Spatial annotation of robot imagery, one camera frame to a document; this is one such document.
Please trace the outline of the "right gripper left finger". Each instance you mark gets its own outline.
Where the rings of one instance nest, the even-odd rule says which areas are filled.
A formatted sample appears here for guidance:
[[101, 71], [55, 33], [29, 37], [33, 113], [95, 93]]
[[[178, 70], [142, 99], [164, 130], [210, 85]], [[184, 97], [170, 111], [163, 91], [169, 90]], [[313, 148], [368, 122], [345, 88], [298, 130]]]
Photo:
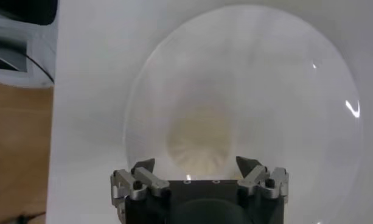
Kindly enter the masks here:
[[111, 204], [119, 210], [119, 214], [126, 199], [144, 201], [149, 195], [165, 199], [170, 197], [170, 183], [153, 174], [154, 166], [152, 158], [137, 162], [130, 171], [120, 169], [111, 174]]

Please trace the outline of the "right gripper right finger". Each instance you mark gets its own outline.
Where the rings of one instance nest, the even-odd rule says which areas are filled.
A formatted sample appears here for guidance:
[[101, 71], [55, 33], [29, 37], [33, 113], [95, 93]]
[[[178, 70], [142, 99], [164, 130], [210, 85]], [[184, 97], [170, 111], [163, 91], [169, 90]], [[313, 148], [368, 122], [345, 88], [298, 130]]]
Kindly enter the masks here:
[[258, 193], [268, 200], [282, 197], [288, 203], [289, 173], [285, 168], [276, 167], [270, 172], [258, 160], [242, 156], [236, 156], [236, 163], [243, 177], [237, 185], [247, 196]]

